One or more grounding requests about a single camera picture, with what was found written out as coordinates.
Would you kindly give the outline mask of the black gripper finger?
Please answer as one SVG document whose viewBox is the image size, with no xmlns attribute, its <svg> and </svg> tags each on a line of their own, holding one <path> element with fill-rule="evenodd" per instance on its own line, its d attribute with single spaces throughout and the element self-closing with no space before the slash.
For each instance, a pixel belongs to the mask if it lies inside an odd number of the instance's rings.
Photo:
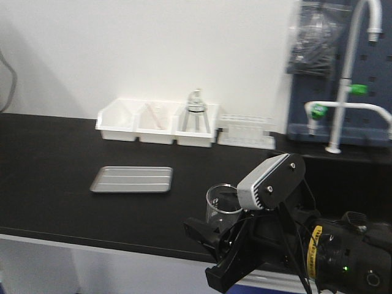
<svg viewBox="0 0 392 294">
<path fill-rule="evenodd" d="M 222 260 L 225 257 L 229 250 L 229 228 L 220 229 L 192 217 L 186 219 L 183 224 L 186 236 L 200 244 L 213 259 Z"/>
<path fill-rule="evenodd" d="M 207 283 L 212 289 L 226 293 L 262 263 L 262 254 L 257 245 L 235 244 L 216 266 L 205 270 Z"/>
</svg>

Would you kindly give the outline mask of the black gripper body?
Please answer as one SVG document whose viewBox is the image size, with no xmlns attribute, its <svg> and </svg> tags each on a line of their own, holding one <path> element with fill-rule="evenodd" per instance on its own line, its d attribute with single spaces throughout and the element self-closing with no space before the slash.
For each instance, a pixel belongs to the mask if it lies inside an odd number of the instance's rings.
<svg viewBox="0 0 392 294">
<path fill-rule="evenodd" d="M 305 273 L 306 243 L 310 239 L 307 226 L 319 215 L 307 181 L 303 179 L 274 209 L 245 210 L 245 215 L 233 226 L 231 248 L 235 244 L 254 243 L 262 254 L 261 265 L 271 263 Z"/>
</svg>

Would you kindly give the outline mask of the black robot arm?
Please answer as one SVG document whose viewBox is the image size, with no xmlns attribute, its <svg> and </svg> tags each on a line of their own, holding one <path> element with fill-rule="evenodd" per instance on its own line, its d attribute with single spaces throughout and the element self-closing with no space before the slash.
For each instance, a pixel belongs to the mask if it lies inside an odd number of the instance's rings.
<svg viewBox="0 0 392 294">
<path fill-rule="evenodd" d="M 221 293 L 263 265 L 290 270 L 306 293 L 391 292 L 391 227 L 352 211 L 323 218 L 305 181 L 275 208 L 242 212 L 227 228 L 189 218 L 184 229 L 213 257 L 206 279 Z"/>
</svg>

